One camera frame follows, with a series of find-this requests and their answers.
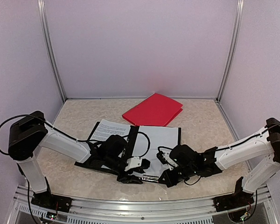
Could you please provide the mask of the printed text paper sheet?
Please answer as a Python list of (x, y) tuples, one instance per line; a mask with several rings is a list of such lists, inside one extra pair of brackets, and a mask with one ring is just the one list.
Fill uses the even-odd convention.
[(110, 122), (102, 119), (97, 122), (89, 136), (89, 140), (105, 141), (111, 135), (125, 136), (130, 132), (130, 125)]

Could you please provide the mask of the white paper sheet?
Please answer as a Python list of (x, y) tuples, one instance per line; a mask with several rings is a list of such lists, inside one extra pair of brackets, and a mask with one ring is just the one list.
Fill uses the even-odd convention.
[(162, 126), (137, 126), (135, 128), (137, 137), (133, 148), (133, 156), (140, 156), (150, 161), (150, 167), (145, 173), (133, 172), (135, 176), (144, 175), (160, 177), (163, 171), (169, 169), (169, 165), (163, 165), (156, 157), (158, 147), (164, 146), (174, 148), (181, 143), (181, 128)]

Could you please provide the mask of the black book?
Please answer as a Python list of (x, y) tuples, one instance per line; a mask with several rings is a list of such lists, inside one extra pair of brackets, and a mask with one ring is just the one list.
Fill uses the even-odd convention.
[[(119, 155), (120, 157), (123, 157), (125, 159), (128, 159), (129, 157), (134, 157), (133, 156), (133, 148), (134, 148), (133, 144), (135, 143), (135, 140), (137, 137), (137, 133), (135, 131), (136, 127), (137, 126), (130, 126), (129, 134), (122, 136), (127, 141), (127, 146), (124, 149), (124, 151)], [(103, 141), (89, 140), (89, 138), (87, 139), (87, 143), (90, 146), (90, 154), (91, 154), (91, 146), (96, 143), (99, 143), (99, 142), (103, 142)], [(169, 155), (169, 152), (171, 151), (172, 148), (159, 146), (157, 149), (158, 149), (158, 151), (162, 151)], [(75, 162), (75, 165), (82, 167), (82, 168), (96, 170), (96, 171), (109, 173), (109, 174), (113, 174), (113, 175), (117, 176), (117, 174), (114, 171), (112, 171), (108, 167), (104, 166), (102, 161), (100, 161), (99, 159), (97, 159), (95, 156), (92, 156), (92, 155), (90, 155), (90, 157), (83, 163)], [(145, 173), (144, 170), (145, 169), (135, 168), (135, 169), (133, 169), (133, 172), (143, 174), (143, 173)]]

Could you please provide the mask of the red file folder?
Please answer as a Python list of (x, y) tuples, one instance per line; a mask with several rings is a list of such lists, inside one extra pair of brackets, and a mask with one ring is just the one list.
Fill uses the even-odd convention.
[(172, 98), (154, 93), (122, 114), (122, 118), (134, 126), (167, 126), (182, 112), (182, 106)]

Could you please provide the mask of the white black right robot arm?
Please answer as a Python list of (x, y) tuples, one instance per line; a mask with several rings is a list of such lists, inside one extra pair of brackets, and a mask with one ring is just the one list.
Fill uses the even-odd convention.
[(267, 119), (263, 128), (246, 138), (202, 153), (188, 145), (175, 146), (168, 156), (158, 152), (157, 158), (169, 166), (159, 177), (158, 183), (170, 188), (195, 175), (206, 178), (259, 156), (263, 156), (263, 160), (248, 176), (239, 180), (239, 189), (229, 197), (230, 204), (239, 207), (247, 200), (247, 194), (254, 193), (280, 170), (280, 121), (275, 118)]

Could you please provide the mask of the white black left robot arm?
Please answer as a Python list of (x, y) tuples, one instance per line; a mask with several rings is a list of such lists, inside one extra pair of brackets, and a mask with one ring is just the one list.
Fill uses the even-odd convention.
[(45, 207), (53, 207), (56, 197), (35, 157), (37, 149), (67, 156), (83, 168), (114, 174), (122, 183), (143, 183), (133, 172), (143, 173), (150, 162), (143, 155), (133, 156), (128, 143), (138, 133), (127, 136), (113, 133), (106, 140), (79, 140), (55, 128), (41, 111), (18, 115), (17, 118), (18, 121), (10, 127), (8, 154)]

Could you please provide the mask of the black folder edge clip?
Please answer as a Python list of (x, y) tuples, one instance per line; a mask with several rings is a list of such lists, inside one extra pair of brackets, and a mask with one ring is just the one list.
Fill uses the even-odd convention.
[(144, 175), (144, 176), (141, 177), (141, 180), (145, 181), (145, 182), (156, 182), (156, 183), (158, 183), (159, 177)]

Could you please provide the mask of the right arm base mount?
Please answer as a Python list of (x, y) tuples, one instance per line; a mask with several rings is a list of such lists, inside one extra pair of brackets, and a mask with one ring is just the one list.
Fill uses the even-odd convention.
[(229, 194), (213, 198), (213, 203), (216, 208), (216, 212), (221, 212), (248, 206), (254, 203), (254, 199), (253, 194)]

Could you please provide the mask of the aluminium front rail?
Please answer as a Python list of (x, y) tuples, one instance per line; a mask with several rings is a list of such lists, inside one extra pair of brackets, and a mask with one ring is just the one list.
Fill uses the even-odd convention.
[[(213, 197), (173, 201), (129, 202), (72, 197), (68, 213), (58, 212), (52, 224), (234, 224), (232, 212), (217, 212)], [(6, 224), (34, 223), (29, 214), (27, 187), (18, 186)], [(278, 224), (270, 193), (266, 186), (258, 189), (253, 216), (245, 224)]]

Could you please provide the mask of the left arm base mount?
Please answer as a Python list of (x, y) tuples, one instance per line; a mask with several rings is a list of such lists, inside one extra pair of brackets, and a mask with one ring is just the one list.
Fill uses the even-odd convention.
[(34, 194), (31, 203), (33, 205), (46, 208), (49, 210), (69, 213), (72, 198), (66, 196), (54, 195), (48, 192)]

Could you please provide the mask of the left aluminium corner post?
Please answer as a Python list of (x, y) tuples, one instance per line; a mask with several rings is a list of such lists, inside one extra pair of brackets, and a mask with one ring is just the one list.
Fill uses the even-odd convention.
[(57, 90), (59, 92), (61, 100), (63, 103), (65, 103), (67, 100), (67, 96), (65, 93), (65, 89), (64, 89), (60, 74), (59, 74), (56, 57), (54, 54), (53, 45), (52, 45), (52, 41), (50, 38), (49, 23), (48, 23), (48, 19), (47, 19), (47, 15), (46, 15), (45, 1), (38, 0), (37, 5), (38, 5), (42, 32), (43, 32), (43, 36), (44, 36), (44, 42), (45, 42), (46, 50), (48, 53), (49, 63), (50, 63), (50, 66), (51, 66), (51, 69), (53, 72), (53, 77), (55, 79)]

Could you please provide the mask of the aluminium corner post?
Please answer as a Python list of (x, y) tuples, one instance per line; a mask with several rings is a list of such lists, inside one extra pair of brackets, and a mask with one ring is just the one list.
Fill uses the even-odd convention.
[(46, 50), (48, 53), (49, 63), (50, 63), (50, 66), (51, 66), (51, 69), (53, 72), (53, 77), (55, 79), (57, 90), (59, 92), (61, 100), (63, 103), (65, 103), (67, 100), (67, 96), (65, 93), (65, 89), (64, 89), (60, 74), (59, 74), (56, 57), (54, 54), (53, 45), (52, 45), (52, 41), (50, 38), (49, 23), (48, 23), (48, 19), (47, 19), (47, 15), (46, 15), (45, 1), (38, 0), (37, 5), (38, 5), (42, 32), (43, 32), (43, 36), (44, 36), (44, 42), (45, 42)]
[(228, 81), (229, 74), (230, 74), (230, 71), (231, 71), (231, 66), (232, 66), (234, 55), (235, 55), (237, 42), (238, 42), (238, 36), (239, 36), (239, 32), (240, 32), (240, 26), (241, 26), (242, 15), (243, 15), (243, 8), (244, 8), (244, 0), (238, 0), (237, 1), (235, 21), (234, 21), (234, 26), (233, 26), (232, 35), (231, 35), (231, 43), (230, 43), (228, 56), (227, 56), (227, 61), (226, 61), (226, 65), (224, 67), (223, 77), (222, 77), (221, 84), (220, 84), (220, 87), (219, 87), (219, 91), (218, 91), (218, 94), (217, 94), (218, 103), (220, 103), (222, 101), (223, 94), (224, 94), (225, 88), (227, 86), (227, 81)]

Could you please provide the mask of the right aluminium corner post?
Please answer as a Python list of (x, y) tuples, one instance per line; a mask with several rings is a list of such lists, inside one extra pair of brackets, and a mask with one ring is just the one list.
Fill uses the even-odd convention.
[(219, 87), (219, 91), (218, 91), (218, 94), (217, 94), (218, 103), (220, 103), (222, 101), (223, 94), (224, 94), (225, 88), (227, 86), (227, 81), (228, 81), (229, 74), (230, 74), (230, 71), (231, 71), (231, 66), (232, 66), (234, 55), (235, 55), (237, 42), (238, 42), (238, 36), (239, 36), (239, 32), (240, 32), (240, 26), (241, 26), (242, 15), (243, 15), (243, 8), (244, 8), (244, 0), (238, 0), (237, 1), (235, 21), (234, 21), (234, 26), (233, 26), (232, 35), (231, 35), (231, 43), (230, 43), (228, 56), (227, 56), (227, 61), (226, 61), (226, 65), (224, 67), (223, 77), (222, 77), (221, 84), (220, 84), (220, 87)]

